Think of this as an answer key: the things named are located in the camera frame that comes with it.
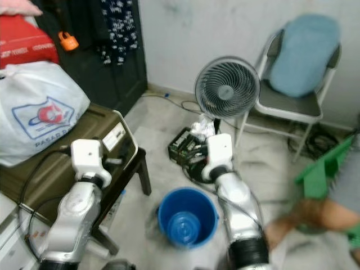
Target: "person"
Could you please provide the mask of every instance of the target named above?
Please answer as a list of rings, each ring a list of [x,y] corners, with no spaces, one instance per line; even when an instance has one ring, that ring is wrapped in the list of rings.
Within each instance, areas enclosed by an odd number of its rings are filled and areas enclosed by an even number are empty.
[[[360,223],[360,132],[357,132],[325,199],[302,199],[289,214],[265,228],[269,249],[274,249],[300,224],[345,231]],[[351,251],[360,266],[360,249]]]

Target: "orange padlock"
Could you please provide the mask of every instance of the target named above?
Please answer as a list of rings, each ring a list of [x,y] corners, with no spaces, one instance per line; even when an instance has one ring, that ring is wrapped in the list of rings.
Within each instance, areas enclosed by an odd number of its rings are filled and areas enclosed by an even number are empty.
[[[58,38],[60,38],[60,44],[66,51],[72,51],[79,47],[77,39],[68,32],[60,31],[58,33]]]

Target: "white sticker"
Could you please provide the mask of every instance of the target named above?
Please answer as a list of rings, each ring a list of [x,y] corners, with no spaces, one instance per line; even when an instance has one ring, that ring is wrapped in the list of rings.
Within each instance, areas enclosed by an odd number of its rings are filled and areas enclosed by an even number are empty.
[[[125,135],[125,129],[123,128],[123,125],[121,123],[117,124],[106,136],[104,139],[102,139],[103,144],[110,152],[112,149],[114,149],[115,145],[120,142],[120,140]]]

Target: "white wall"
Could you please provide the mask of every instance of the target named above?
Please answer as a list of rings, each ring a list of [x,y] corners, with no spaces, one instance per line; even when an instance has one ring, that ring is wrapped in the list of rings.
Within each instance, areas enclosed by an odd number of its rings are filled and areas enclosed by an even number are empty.
[[[356,124],[360,112],[359,0],[139,0],[148,81],[194,91],[200,69],[235,55],[255,64],[268,37],[307,12],[330,15],[342,28],[343,55],[325,98],[325,121]]]

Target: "gray metal chair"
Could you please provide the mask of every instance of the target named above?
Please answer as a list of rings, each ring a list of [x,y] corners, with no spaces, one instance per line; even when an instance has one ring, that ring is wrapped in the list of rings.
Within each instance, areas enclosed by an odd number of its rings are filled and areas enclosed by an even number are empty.
[[[308,125],[305,133],[302,136],[299,136],[273,128],[250,124],[247,122],[249,113],[246,113],[238,127],[239,132],[236,136],[235,144],[238,145],[245,127],[252,127],[287,137],[297,138],[300,139],[300,143],[293,159],[293,161],[296,161],[301,153],[312,125],[319,122],[323,117],[321,104],[335,74],[341,55],[341,45],[337,47],[330,58],[323,80],[318,87],[314,89],[314,92],[302,98],[293,98],[273,90],[270,84],[267,83],[267,76],[272,64],[280,53],[283,35],[284,30],[282,29],[272,36],[261,56],[259,66],[256,69],[260,77],[260,95],[254,109],[265,115],[305,123]]]

